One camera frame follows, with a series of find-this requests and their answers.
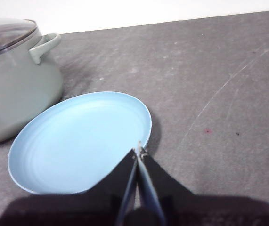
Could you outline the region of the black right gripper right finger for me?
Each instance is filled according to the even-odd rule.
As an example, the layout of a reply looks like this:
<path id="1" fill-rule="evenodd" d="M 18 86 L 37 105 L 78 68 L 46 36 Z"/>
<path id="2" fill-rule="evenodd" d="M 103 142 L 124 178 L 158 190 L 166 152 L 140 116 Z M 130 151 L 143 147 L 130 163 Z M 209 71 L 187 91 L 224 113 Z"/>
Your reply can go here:
<path id="1" fill-rule="evenodd" d="M 138 154 L 143 203 L 165 226 L 269 226 L 269 203 L 245 196 L 197 195 L 145 150 Z"/>

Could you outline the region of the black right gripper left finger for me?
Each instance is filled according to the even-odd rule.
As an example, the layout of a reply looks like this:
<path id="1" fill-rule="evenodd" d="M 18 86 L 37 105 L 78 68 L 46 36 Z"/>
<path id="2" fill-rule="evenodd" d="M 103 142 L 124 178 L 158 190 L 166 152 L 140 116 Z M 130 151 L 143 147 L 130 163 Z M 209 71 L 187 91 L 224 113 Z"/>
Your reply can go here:
<path id="1" fill-rule="evenodd" d="M 101 181 L 77 194 L 31 195 L 13 200 L 0 226 L 114 226 L 133 209 L 137 158 L 134 150 Z"/>

